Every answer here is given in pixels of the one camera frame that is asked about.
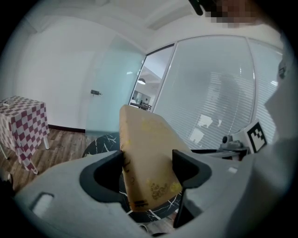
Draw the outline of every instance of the marble tabletop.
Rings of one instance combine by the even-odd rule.
[[[118,150],[120,150],[119,133],[115,132],[101,136],[95,141],[93,141],[85,150],[83,157]],[[149,210],[146,212],[133,212],[129,207],[129,201],[126,194],[123,174],[121,174],[119,179],[119,193],[122,194],[122,206],[125,212],[137,223],[157,221],[169,216],[179,208],[179,203],[181,200],[181,193],[179,193],[166,203],[160,205],[159,207],[153,210]]]

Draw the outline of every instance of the red and white tablecloth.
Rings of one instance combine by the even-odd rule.
[[[11,99],[14,104],[10,107],[3,105],[7,99],[0,101],[0,142],[16,152],[26,170],[37,174],[31,157],[50,133],[46,105],[18,96]]]

